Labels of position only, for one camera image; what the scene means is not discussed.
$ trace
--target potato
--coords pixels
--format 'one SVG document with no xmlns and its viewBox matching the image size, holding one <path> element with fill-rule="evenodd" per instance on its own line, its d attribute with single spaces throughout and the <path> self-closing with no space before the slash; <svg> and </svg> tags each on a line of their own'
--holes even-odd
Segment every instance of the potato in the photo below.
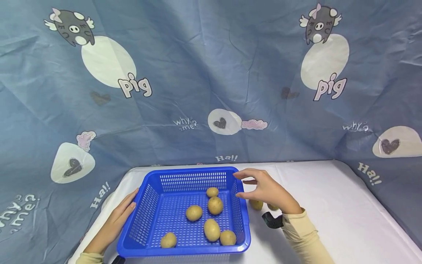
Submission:
<svg viewBox="0 0 422 264">
<path fill-rule="evenodd" d="M 230 230 L 223 231 L 220 235 L 220 243 L 223 246 L 232 246 L 236 244 L 236 235 Z"/>
<path fill-rule="evenodd" d="M 204 224 L 204 233 L 209 241 L 215 242 L 220 238 L 220 226 L 214 219 L 208 219 Z"/>
<path fill-rule="evenodd" d="M 267 204 L 268 205 L 268 208 L 270 209 L 270 210 L 272 210 L 272 211 L 277 211 L 279 208 L 277 207 L 277 206 L 275 206 L 275 205 L 272 205 L 272 204 Z"/>
<path fill-rule="evenodd" d="M 208 200 L 208 210 L 213 215 L 219 215 L 223 211 L 223 202 L 217 196 Z"/>
<path fill-rule="evenodd" d="M 249 200 L 249 203 L 251 207 L 257 211 L 260 211 L 264 205 L 264 202 L 255 200 Z"/>
<path fill-rule="evenodd" d="M 208 190 L 207 190 L 207 196 L 209 198 L 214 197 L 214 196 L 218 196 L 218 189 L 215 188 L 215 187 L 208 188 Z"/>
<path fill-rule="evenodd" d="M 177 238 L 176 235 L 172 232 L 168 232 L 161 238 L 161 248 L 173 248 L 176 246 Z"/>
<path fill-rule="evenodd" d="M 186 210 L 186 218 L 189 219 L 189 221 L 195 222 L 202 216 L 202 208 L 198 205 L 192 205 L 189 206 L 189 208 Z"/>
</svg>

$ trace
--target wrist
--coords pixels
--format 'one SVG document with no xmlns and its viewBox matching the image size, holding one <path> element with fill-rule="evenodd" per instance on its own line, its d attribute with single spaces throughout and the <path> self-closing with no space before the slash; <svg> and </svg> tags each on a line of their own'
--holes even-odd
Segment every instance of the wrist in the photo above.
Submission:
<svg viewBox="0 0 422 264">
<path fill-rule="evenodd" d="M 283 214 L 286 214 L 286 215 L 298 215 L 303 212 L 299 203 L 284 188 L 278 195 L 278 201 L 276 203 L 276 206 L 280 208 Z"/>
<path fill-rule="evenodd" d="M 106 249 L 110 244 L 111 243 L 102 239 L 99 234 L 97 234 L 85 248 L 84 253 L 97 253 L 100 255 L 104 255 Z"/>
</svg>

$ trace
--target heart shape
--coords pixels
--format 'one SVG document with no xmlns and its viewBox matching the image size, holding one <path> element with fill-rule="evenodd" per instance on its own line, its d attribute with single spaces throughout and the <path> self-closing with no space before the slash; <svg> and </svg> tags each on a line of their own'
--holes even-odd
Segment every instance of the heart shape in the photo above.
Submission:
<svg viewBox="0 0 422 264">
<path fill-rule="evenodd" d="M 289 87 L 283 87 L 281 90 L 282 99 L 293 99 L 299 96 L 299 92 L 291 92 Z"/>
<path fill-rule="evenodd" d="M 390 155 L 400 146 L 400 140 L 394 139 L 391 143 L 388 139 L 381 141 L 381 148 L 385 154 Z"/>
<path fill-rule="evenodd" d="M 69 160 L 69 166 L 70 166 L 70 169 L 68 169 L 63 174 L 63 178 L 67 178 L 67 177 L 69 177 L 71 175 L 74 175 L 74 174 L 76 174 L 76 173 L 78 173 L 78 172 L 80 172 L 82 170 L 81 163 L 77 159 L 75 159 L 75 158 L 71 158 Z"/>
<path fill-rule="evenodd" d="M 224 118 L 220 118 L 220 121 L 214 121 L 214 126 L 221 128 L 221 129 L 225 129 L 226 128 L 226 119 Z"/>
<path fill-rule="evenodd" d="M 94 102 L 99 106 L 108 103 L 111 100 L 109 94 L 101 95 L 97 92 L 91 92 L 90 95 Z"/>
</svg>

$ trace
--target cartoon pig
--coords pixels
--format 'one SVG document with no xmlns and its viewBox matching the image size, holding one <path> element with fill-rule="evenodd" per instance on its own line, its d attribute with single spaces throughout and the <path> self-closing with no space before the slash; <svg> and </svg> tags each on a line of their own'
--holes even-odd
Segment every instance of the cartoon pig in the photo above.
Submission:
<svg viewBox="0 0 422 264">
<path fill-rule="evenodd" d="M 44 24 L 52 31 L 58 31 L 60 35 L 72 46 L 86 45 L 88 42 L 94 45 L 95 39 L 91 29 L 94 28 L 94 21 L 78 12 L 58 10 L 53 8 L 50 21 L 44 20 Z"/>
<path fill-rule="evenodd" d="M 337 16 L 337 10 L 328 6 L 321 6 L 319 3 L 316 8 L 309 12 L 309 19 L 303 15 L 299 19 L 300 26 L 306 27 L 306 43 L 325 43 L 330 36 L 333 27 L 337 26 L 341 20 L 341 14 Z"/>
</svg>

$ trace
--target blue plastic basket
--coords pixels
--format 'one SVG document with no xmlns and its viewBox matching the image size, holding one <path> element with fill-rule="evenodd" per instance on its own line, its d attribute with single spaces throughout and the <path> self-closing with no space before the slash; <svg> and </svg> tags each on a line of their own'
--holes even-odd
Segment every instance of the blue plastic basket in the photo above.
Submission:
<svg viewBox="0 0 422 264">
<path fill-rule="evenodd" d="M 135 197 L 136 208 L 123 227 L 117 252 L 125 258 L 146 256 L 240 253 L 251 243 L 246 202 L 237 198 L 242 181 L 233 177 L 234 167 L 156 170 L 148 173 Z M 217 187 L 223 201 L 220 215 L 208 211 L 206 190 Z M 197 204 L 203 209 L 196 222 L 186 218 L 186 209 Z M 209 242 L 203 227 L 213 218 L 220 229 L 231 230 L 237 242 L 222 246 Z M 177 237 L 175 248 L 161 248 L 161 238 L 168 232 Z"/>
</svg>

